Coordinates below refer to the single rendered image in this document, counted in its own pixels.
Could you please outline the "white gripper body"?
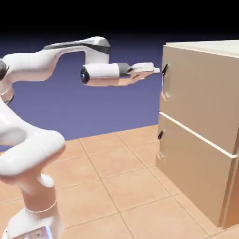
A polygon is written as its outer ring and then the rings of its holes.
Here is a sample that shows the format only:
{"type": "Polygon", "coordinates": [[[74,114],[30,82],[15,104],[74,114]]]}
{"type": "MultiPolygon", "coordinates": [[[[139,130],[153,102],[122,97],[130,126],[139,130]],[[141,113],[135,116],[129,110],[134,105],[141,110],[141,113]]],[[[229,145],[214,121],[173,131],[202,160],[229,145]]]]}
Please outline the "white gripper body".
{"type": "Polygon", "coordinates": [[[129,67],[127,70],[128,75],[130,76],[128,84],[134,84],[141,80],[144,80],[149,75],[154,73],[154,64],[153,63],[136,63],[129,67]]]}

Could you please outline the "tall light wood cabinet door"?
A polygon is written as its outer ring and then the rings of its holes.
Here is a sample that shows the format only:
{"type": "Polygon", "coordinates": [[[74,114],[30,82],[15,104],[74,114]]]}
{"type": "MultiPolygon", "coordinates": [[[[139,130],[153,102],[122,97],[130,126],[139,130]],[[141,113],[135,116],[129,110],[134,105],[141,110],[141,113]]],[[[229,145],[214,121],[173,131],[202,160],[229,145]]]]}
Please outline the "tall light wood cabinet door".
{"type": "Polygon", "coordinates": [[[239,40],[176,42],[163,48],[169,64],[160,110],[234,155],[239,148],[239,40]]]}

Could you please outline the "light wood cabinet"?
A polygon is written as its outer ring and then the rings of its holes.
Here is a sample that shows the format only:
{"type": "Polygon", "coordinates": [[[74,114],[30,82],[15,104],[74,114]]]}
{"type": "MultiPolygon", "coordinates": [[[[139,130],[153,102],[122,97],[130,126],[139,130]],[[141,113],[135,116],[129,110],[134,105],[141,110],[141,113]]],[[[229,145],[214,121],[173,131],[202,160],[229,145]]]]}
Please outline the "light wood cabinet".
{"type": "Polygon", "coordinates": [[[239,40],[163,48],[157,167],[216,226],[239,224],[239,40]]]}

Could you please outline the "short light wood cabinet door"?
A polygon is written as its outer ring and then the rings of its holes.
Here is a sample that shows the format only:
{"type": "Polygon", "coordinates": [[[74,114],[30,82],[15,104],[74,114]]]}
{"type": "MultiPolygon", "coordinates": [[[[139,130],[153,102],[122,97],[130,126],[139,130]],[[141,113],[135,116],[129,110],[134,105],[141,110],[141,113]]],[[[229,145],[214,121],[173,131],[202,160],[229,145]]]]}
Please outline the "short light wood cabinet door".
{"type": "Polygon", "coordinates": [[[157,167],[216,226],[239,224],[238,157],[159,113],[165,151],[157,167]]]}

